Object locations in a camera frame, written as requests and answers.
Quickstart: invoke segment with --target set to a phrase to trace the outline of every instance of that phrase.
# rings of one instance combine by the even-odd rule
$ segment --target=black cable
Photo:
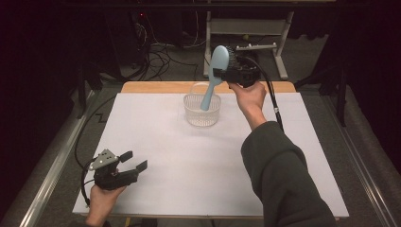
[[[82,169],[84,169],[84,166],[82,165],[82,163],[81,163],[81,162],[79,161],[79,159],[78,159],[78,143],[79,143],[80,137],[82,136],[82,133],[84,132],[84,130],[85,130],[85,128],[86,128],[86,125],[87,125],[88,122],[91,120],[91,118],[96,114],[96,112],[97,112],[100,108],[102,108],[104,105],[106,105],[106,103],[108,103],[110,100],[113,100],[115,97],[116,97],[116,96],[112,96],[111,98],[107,99],[107,100],[104,101],[102,104],[100,104],[100,106],[98,106],[98,107],[92,112],[92,114],[88,117],[88,119],[85,121],[85,123],[84,123],[83,126],[82,126],[82,129],[81,129],[80,132],[79,132],[79,135],[78,135],[78,137],[77,137],[77,142],[76,142],[75,148],[74,148],[74,156],[75,156],[75,159],[76,159],[78,165],[79,165]]]
[[[160,77],[163,73],[165,73],[167,71],[167,69],[169,68],[169,63],[170,60],[164,59],[162,58],[162,56],[160,56],[160,54],[158,52],[150,52],[151,54],[157,55],[159,57],[159,60],[163,63],[161,66],[159,65],[151,65],[153,67],[159,67],[159,70],[156,72],[155,70],[153,70],[150,67],[150,70],[152,70],[153,72],[155,72],[156,74],[151,76],[150,78],[147,79],[147,81],[154,79],[154,78],[159,78],[160,80],[162,80],[162,78]]]
[[[184,62],[180,62],[180,61],[176,61],[173,58],[171,58],[171,56],[168,54],[167,48],[166,48],[166,55],[170,58],[171,61],[174,61],[178,64],[182,64],[182,65],[188,65],[188,66],[195,66],[195,71],[194,71],[194,81],[197,80],[197,69],[198,69],[198,65],[195,63],[184,63]]]
[[[88,199],[88,196],[86,195],[85,191],[85,177],[86,173],[88,172],[89,165],[95,160],[91,159],[89,162],[85,164],[84,169],[82,169],[82,173],[80,175],[80,192],[82,194],[82,197],[85,199],[86,204],[89,206],[91,204],[91,201]]]
[[[281,115],[280,115],[280,110],[279,110],[279,108],[277,106],[277,101],[275,99],[274,87],[273,87],[273,84],[271,82],[271,79],[270,79],[269,75],[262,69],[262,67],[260,67],[260,65],[255,60],[253,60],[253,59],[251,59],[249,57],[244,57],[244,59],[247,60],[247,61],[250,61],[251,63],[253,63],[260,70],[260,73],[265,78],[266,83],[267,83],[268,88],[269,88],[269,94],[270,94],[270,98],[271,98],[271,103],[273,104],[274,113],[276,115],[277,122],[280,125],[281,130],[284,131],[283,121],[282,121]]]

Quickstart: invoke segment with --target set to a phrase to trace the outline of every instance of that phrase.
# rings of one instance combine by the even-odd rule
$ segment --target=table
[[[136,81],[126,82],[121,89],[121,93],[187,93],[193,81]],[[276,93],[295,93],[295,87],[288,81],[274,81],[274,92]],[[222,83],[215,87],[216,93],[233,93],[228,88],[227,83]]]
[[[96,153],[107,148],[118,156],[132,150],[132,160],[120,164],[119,170],[133,169],[145,160],[148,169],[120,196],[112,215],[263,217],[262,204],[253,193],[239,152],[251,130],[235,96],[226,83],[217,86],[215,91],[222,100],[218,123],[197,128],[184,120],[183,110],[183,96],[193,84],[128,82],[117,96]],[[305,149],[309,172],[335,216],[348,217],[301,96],[290,82],[273,85],[287,136]],[[264,112],[274,117],[270,105],[267,98]],[[85,181],[92,177],[90,172]],[[73,212],[88,212],[81,195]]]

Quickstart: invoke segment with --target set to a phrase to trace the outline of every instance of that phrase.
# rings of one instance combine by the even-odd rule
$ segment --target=human hand
[[[118,196],[126,189],[126,186],[115,190],[103,190],[96,184],[91,189],[91,205],[86,224],[89,226],[103,226],[107,216],[112,212]]]
[[[262,112],[267,93],[262,83],[257,81],[247,88],[243,88],[236,83],[228,83],[228,85],[235,92],[236,102],[247,118],[251,130],[256,129],[256,127],[267,121]]]

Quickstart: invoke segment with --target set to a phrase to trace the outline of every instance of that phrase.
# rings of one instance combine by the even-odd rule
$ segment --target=metal stand
[[[281,53],[287,39],[294,12],[288,13],[286,20],[244,20],[244,19],[212,19],[211,12],[207,12],[206,18],[206,49],[204,52],[203,75],[207,77],[209,62],[211,60],[210,39],[211,34],[248,34],[248,35],[279,35],[281,37],[278,46],[271,46],[274,60],[277,65],[280,78],[288,79]]]

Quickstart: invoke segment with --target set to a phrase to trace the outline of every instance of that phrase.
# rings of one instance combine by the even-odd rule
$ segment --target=gray floor
[[[216,37],[214,41],[215,46],[217,44],[233,45],[235,42],[246,44],[238,39],[228,39],[227,37]],[[273,41],[273,38],[265,39],[262,43],[270,44]],[[283,60],[288,70],[289,81],[295,82],[307,77],[311,73],[325,41],[326,37],[313,41],[304,37],[298,40],[287,40],[283,52]],[[185,64],[170,61],[168,70],[154,80],[207,80],[202,75],[203,48],[203,46],[185,49],[169,47],[168,53],[170,58],[184,62]],[[269,51],[258,51],[257,53],[260,62],[263,62],[262,65],[269,72],[270,77],[273,80],[280,80],[271,53]],[[152,58],[156,59],[153,62],[154,65],[161,63],[161,60],[157,62],[156,56]],[[127,65],[123,65],[122,69],[125,75],[132,71]],[[154,72],[150,71],[147,78],[150,78],[153,75],[152,73]],[[299,92],[303,96],[312,123],[323,146],[324,153],[350,212],[350,218],[341,219],[338,225],[396,226],[394,222],[401,223],[401,179],[399,174],[395,171],[372,133],[369,123],[357,106],[357,101],[353,97],[352,91],[349,88],[347,90],[345,109],[345,122],[347,126],[341,127],[333,116],[332,99],[334,97],[320,96],[317,92],[318,87],[319,85],[306,85]],[[105,84],[105,88],[96,94],[92,110],[108,98],[114,96],[120,89],[121,84]],[[112,105],[113,101],[110,101],[100,108],[85,127],[78,143],[78,157],[80,160],[87,160],[93,156],[105,126],[105,123],[99,119],[100,117],[107,119]],[[74,133],[77,114],[78,108],[71,113],[69,119],[57,134],[42,160],[32,172],[30,179],[21,190],[19,197],[10,207],[0,226],[19,226],[22,223],[49,169],[52,167],[60,150],[65,146],[71,134]],[[356,153],[353,150],[357,151],[357,155],[361,157],[365,167],[355,161]],[[367,169],[367,175],[363,172],[363,169]],[[58,183],[55,185],[54,190],[50,190],[52,192],[51,196],[45,203],[42,214],[35,222],[36,226],[67,226],[71,220],[84,220],[83,217],[71,213],[79,193],[79,177],[79,167],[74,160],[74,156],[70,155]],[[375,196],[375,193],[370,193],[369,188],[371,187],[368,183],[365,183],[365,178],[367,177],[371,179],[370,182],[373,182],[375,188],[380,192],[379,195],[382,196],[384,204],[388,206],[388,209],[375,206],[377,202],[374,201],[375,197],[372,197],[372,195]],[[383,210],[386,212],[391,211],[394,220],[388,219],[388,214],[380,214]],[[125,226],[126,218],[111,218],[110,221],[113,226]],[[139,218],[132,218],[131,224],[140,221],[141,219]],[[166,224],[169,221],[171,220],[164,220],[160,224]],[[234,224],[239,224],[239,222],[232,223],[230,226],[234,226]],[[193,225],[189,222],[184,222],[180,225],[177,223],[174,224],[174,226]]]

